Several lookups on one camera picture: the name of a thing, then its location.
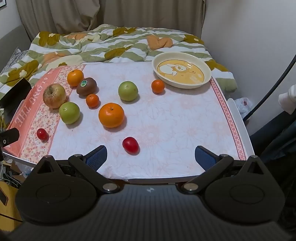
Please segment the large orange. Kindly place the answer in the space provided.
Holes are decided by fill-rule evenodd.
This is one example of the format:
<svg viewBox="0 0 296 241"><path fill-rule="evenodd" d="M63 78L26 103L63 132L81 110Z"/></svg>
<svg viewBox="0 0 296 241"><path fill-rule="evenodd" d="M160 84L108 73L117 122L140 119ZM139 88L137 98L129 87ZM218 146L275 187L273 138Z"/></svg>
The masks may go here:
<svg viewBox="0 0 296 241"><path fill-rule="evenodd" d="M125 119L123 108L117 103L107 103L101 107L98 118L105 128L117 128Z"/></svg>

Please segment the brown kiwi with sticker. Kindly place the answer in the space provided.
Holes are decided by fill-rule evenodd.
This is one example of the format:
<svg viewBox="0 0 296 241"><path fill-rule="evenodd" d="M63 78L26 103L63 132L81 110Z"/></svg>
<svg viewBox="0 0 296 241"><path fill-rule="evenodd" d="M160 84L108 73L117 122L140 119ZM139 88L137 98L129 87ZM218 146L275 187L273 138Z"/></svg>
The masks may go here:
<svg viewBox="0 0 296 241"><path fill-rule="evenodd" d="M83 79L76 88L76 93L81 96L87 96L89 94L94 93L97 90L96 81L91 78Z"/></svg>

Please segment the green apple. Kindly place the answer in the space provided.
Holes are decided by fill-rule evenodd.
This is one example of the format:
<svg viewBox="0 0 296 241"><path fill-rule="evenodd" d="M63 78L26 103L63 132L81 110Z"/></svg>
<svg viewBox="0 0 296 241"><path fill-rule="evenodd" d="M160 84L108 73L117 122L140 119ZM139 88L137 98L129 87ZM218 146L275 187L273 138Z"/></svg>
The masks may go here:
<svg viewBox="0 0 296 241"><path fill-rule="evenodd" d="M63 123L70 125L79 119L80 109L74 102L66 102L60 106L59 114Z"/></svg>
<svg viewBox="0 0 296 241"><path fill-rule="evenodd" d="M131 81L122 82L118 88L118 95L123 101L133 101L138 96L138 88Z"/></svg>

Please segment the white sock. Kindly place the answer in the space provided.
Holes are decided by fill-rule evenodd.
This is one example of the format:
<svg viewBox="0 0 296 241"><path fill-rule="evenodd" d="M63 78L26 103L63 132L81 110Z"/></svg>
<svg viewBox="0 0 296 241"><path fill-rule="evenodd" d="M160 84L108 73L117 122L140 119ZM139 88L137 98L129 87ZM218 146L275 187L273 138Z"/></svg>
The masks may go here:
<svg viewBox="0 0 296 241"><path fill-rule="evenodd" d="M286 93L280 94L278 103L285 112L292 114L296 109L296 85L291 86Z"/></svg>

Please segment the white plastic bag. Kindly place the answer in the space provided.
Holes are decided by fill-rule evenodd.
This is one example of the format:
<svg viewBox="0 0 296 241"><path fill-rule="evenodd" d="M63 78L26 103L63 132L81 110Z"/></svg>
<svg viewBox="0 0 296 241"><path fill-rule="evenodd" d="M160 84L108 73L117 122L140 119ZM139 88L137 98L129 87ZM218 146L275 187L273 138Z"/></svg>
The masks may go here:
<svg viewBox="0 0 296 241"><path fill-rule="evenodd" d="M234 102L242 118L252 110L252 102L246 97L235 99Z"/></svg>

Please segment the red tomato front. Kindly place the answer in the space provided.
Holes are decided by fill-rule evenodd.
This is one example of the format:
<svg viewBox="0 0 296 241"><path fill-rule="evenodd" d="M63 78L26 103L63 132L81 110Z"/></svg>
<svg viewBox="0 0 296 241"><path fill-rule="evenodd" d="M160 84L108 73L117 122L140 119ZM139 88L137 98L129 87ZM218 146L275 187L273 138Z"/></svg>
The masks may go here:
<svg viewBox="0 0 296 241"><path fill-rule="evenodd" d="M139 145L138 142L135 138L133 137L127 137L122 141L122 146L123 148L128 152L135 154L139 150Z"/></svg>

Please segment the medium orange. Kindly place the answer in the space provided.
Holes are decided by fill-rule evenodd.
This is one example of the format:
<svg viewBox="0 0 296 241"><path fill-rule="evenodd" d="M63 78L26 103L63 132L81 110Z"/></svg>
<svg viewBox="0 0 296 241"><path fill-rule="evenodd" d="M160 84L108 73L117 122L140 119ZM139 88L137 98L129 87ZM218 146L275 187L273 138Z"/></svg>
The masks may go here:
<svg viewBox="0 0 296 241"><path fill-rule="evenodd" d="M84 74L79 69L74 69L67 75L67 82L71 87L77 87L82 80L84 80Z"/></svg>

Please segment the green striped floral blanket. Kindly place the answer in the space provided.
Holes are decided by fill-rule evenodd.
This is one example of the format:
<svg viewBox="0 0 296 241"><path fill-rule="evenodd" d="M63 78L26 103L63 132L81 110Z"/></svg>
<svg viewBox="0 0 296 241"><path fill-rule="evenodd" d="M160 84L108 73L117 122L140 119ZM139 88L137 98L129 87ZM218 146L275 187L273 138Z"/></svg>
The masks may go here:
<svg viewBox="0 0 296 241"><path fill-rule="evenodd" d="M146 62L164 52L183 52L199 58L210 67L224 92L237 89L233 74L213 59L204 42L195 35L165 28L102 24L90 31L67 35L39 32L26 54L1 73L1 97L22 78L34 86L47 71L58 66Z"/></svg>

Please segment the pink floral table cloth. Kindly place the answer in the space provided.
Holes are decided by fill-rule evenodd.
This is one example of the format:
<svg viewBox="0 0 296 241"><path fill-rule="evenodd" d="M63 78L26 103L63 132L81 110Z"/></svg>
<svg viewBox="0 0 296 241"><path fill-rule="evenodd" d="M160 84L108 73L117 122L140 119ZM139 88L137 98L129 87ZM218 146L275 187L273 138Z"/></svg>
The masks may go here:
<svg viewBox="0 0 296 241"><path fill-rule="evenodd" d="M98 118L99 108L90 109L67 83L72 67L61 66L49 70L35 84L16 112L11 127L19 130L20 137L6 147L8 153L36 164L44 155L67 159L103 145L107 160L99 173L123 180L199 175L204 170L195 160L197 146L236 160L248 157L215 79L191 90L166 86L162 94L156 95L151 89L155 75L149 62L97 63L78 69L96 81L100 105L113 102L123 108L124 122L117 128L105 128ZM133 101L123 101L118 95L119 85L125 81L138 88ZM74 124L63 123L58 111L44 104L43 92L52 83L63 85L69 100L79 106L80 118ZM48 140L37 137L39 128L46 130ZM127 137L137 140L137 153L123 148L122 141Z"/></svg>

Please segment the small mandarin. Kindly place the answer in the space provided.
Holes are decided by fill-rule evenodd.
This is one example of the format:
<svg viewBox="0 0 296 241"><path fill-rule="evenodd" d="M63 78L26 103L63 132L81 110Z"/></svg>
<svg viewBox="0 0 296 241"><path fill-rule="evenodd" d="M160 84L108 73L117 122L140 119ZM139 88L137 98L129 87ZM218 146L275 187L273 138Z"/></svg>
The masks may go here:
<svg viewBox="0 0 296 241"><path fill-rule="evenodd" d="M96 108L100 104L99 97L96 94L89 94L86 97L86 104L89 108Z"/></svg>
<svg viewBox="0 0 296 241"><path fill-rule="evenodd" d="M165 84L162 80L157 79L151 83L151 88L152 88L153 93L160 94L164 91Z"/></svg>

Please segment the red tomato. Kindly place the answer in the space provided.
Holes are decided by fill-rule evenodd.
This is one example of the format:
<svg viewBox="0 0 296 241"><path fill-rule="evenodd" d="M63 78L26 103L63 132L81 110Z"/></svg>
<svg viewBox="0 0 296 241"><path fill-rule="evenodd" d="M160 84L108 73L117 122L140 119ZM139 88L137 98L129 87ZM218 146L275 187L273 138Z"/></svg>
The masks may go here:
<svg viewBox="0 0 296 241"><path fill-rule="evenodd" d="M42 141L46 141L46 140L48 140L49 135L48 135L48 133L46 132L45 129L43 129L43 128L39 128L39 129L37 130L37 137L38 137L40 140L42 140Z"/></svg>
<svg viewBox="0 0 296 241"><path fill-rule="evenodd" d="M139 145L138 142L135 138L133 137L127 137L122 141L122 146L123 148L128 152L135 154L139 150Z"/></svg>

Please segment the cream bowl with cartoon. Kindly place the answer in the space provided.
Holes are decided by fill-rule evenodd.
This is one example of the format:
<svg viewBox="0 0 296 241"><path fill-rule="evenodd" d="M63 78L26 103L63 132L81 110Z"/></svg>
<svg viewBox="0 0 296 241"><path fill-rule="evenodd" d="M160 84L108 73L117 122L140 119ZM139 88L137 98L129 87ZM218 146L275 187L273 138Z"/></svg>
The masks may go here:
<svg viewBox="0 0 296 241"><path fill-rule="evenodd" d="M166 84L180 89L195 89L212 79L209 66L197 57L182 52L165 52L152 60L154 73Z"/></svg>

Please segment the yellow box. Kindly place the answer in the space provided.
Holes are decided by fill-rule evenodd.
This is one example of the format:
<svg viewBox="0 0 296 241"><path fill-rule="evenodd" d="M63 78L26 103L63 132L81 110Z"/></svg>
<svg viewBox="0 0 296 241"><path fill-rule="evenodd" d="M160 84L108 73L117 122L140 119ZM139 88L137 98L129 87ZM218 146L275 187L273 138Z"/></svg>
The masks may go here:
<svg viewBox="0 0 296 241"><path fill-rule="evenodd" d="M23 222L15 203L18 189L1 181L0 192L1 230L4 232L12 232Z"/></svg>

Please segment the beige curtain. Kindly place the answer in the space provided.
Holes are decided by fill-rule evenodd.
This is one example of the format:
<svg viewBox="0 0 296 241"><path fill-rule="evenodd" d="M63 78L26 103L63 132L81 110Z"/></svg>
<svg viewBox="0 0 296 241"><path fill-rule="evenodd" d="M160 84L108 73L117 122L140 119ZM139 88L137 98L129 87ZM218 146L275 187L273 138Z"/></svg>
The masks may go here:
<svg viewBox="0 0 296 241"><path fill-rule="evenodd" d="M93 30L101 24L154 27L201 36L206 1L16 1L30 38L37 33L68 34Z"/></svg>

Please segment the yellow red apple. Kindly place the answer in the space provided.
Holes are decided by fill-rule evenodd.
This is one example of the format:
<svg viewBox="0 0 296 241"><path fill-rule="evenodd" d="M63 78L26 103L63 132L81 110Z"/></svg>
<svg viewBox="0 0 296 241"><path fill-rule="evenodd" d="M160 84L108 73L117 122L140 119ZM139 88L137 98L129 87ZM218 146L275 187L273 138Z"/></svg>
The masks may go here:
<svg viewBox="0 0 296 241"><path fill-rule="evenodd" d="M66 102L67 95L64 87L54 83L49 85L43 92L43 102L51 109L59 108Z"/></svg>

